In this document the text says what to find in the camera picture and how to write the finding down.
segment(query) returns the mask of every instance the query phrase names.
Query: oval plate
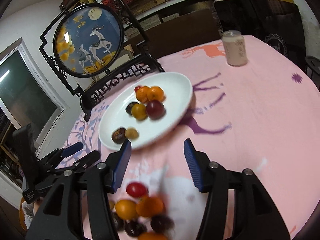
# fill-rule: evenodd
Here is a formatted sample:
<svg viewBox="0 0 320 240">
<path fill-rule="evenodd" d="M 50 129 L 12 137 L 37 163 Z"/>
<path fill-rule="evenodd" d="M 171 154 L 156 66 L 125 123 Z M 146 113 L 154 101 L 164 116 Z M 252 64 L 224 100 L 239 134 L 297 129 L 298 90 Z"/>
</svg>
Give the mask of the oval plate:
<svg viewBox="0 0 320 240">
<path fill-rule="evenodd" d="M 159 86 L 163 89 L 166 109 L 165 115 L 159 120 L 151 120 L 149 117 L 143 121 L 137 121 L 128 115 L 125 108 L 136 99 L 134 88 L 137 85 Z M 134 127 L 139 137 L 132 140 L 132 149 L 144 147 L 171 131 L 184 116 L 191 102 L 193 94 L 190 80 L 176 72 L 164 72 L 140 80 L 122 92 L 107 108 L 99 125 L 99 138 L 101 143 L 111 150 L 119 150 L 121 144 L 116 144 L 112 139 L 112 133 L 119 127 Z"/>
</svg>

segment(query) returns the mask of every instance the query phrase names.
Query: deer painting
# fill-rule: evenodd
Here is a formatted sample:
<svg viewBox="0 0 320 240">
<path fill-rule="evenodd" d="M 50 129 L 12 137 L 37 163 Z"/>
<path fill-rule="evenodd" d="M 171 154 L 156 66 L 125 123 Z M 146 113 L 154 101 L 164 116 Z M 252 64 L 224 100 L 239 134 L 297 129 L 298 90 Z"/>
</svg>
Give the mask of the deer painting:
<svg viewBox="0 0 320 240">
<path fill-rule="evenodd" d="M 92 59 L 91 59 L 91 55 L 89 52 L 87 52 L 84 48 L 83 48 L 83 44 L 81 44 L 80 49 L 78 51 L 80 53 L 80 58 L 79 58 L 79 64 L 81 65 L 81 67 L 84 70 L 84 73 L 89 74 L 89 72 L 84 68 L 84 63 L 87 61 L 90 61 L 90 63 L 92 64 L 92 66 L 94 68 L 97 68 L 97 66 L 93 63 Z"/>
<path fill-rule="evenodd" d="M 103 28 L 103 25 L 102 25 L 102 27 L 96 26 L 95 28 L 92 28 L 93 31 L 92 31 L 92 33 L 90 34 L 90 36 L 97 35 L 98 38 L 99 38 L 99 41 L 96 42 L 96 43 L 94 43 L 94 44 L 91 44 L 91 45 L 90 45 L 90 48 L 89 48 L 89 50 L 90 50 L 90 52 L 92 53 L 94 59 L 95 59 L 96 61 L 98 61 L 101 65 L 104 64 L 104 62 L 103 62 L 100 58 L 97 57 L 97 54 L 96 54 L 96 50 L 97 50 L 97 49 L 105 48 L 106 50 L 105 50 L 103 53 L 108 52 L 108 53 L 110 54 L 110 57 L 112 57 L 112 54 L 111 54 L 111 52 L 110 52 L 112 43 L 109 42 L 109 41 L 106 41 L 106 39 L 104 38 L 104 36 L 103 36 L 100 32 L 97 31 L 97 30 L 102 30 L 102 28 Z"/>
</svg>

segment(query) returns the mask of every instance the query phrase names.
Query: pink tablecloth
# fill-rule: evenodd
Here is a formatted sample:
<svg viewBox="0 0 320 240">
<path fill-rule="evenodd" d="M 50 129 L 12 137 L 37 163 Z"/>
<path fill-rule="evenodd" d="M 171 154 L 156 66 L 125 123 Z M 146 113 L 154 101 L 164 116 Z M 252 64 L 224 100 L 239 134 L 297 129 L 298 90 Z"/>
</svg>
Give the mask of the pink tablecloth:
<svg viewBox="0 0 320 240">
<path fill-rule="evenodd" d="M 291 237 L 310 217 L 320 197 L 320 96 L 313 82 L 291 61 L 252 36 L 245 37 L 249 63 L 227 65 L 221 41 L 187 49 L 159 60 L 168 71 L 186 75 L 194 88 L 190 109 L 167 136 L 133 151 L 122 187 L 111 195 L 129 198 L 126 185 L 142 181 L 160 194 L 175 221 L 175 240 L 196 238 L 207 195 L 194 187 L 183 154 L 183 141 L 206 152 L 228 170 L 251 168 L 276 203 Z M 69 166 L 94 149 L 104 161 L 110 150 L 98 139 L 98 125 L 108 105 L 133 82 L 92 110 L 88 123 L 76 121 L 65 146 L 77 141 L 84 150 Z M 232 210 L 230 198 L 229 210 Z M 226 236 L 231 228 L 227 223 Z M 88 216 L 84 231 L 90 237 Z"/>
</svg>

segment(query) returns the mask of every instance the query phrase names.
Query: moon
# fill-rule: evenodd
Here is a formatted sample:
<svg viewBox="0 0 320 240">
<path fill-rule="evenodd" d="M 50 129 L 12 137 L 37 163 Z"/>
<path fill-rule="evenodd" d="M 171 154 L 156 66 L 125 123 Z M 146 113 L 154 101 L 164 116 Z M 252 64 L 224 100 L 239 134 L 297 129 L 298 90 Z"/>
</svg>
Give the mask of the moon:
<svg viewBox="0 0 320 240">
<path fill-rule="evenodd" d="M 92 9 L 90 9 L 90 11 L 88 12 L 88 16 L 91 20 L 95 21 L 98 20 L 100 18 L 102 14 L 102 9 L 99 7 L 93 7 Z"/>
</svg>

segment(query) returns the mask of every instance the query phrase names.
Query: red cherry tomato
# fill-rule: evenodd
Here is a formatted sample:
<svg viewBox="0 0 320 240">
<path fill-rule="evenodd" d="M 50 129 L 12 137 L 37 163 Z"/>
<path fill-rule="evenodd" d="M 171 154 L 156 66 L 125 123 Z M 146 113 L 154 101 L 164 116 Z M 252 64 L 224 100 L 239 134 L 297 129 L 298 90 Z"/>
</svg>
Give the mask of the red cherry tomato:
<svg viewBox="0 0 320 240">
<path fill-rule="evenodd" d="M 141 87 L 141 86 L 136 86 L 136 87 L 134 88 L 134 91 L 137 92 L 140 87 Z"/>
<path fill-rule="evenodd" d="M 131 197 L 142 197 L 148 194 L 148 189 L 140 182 L 132 182 L 127 185 L 126 191 Z"/>
</svg>

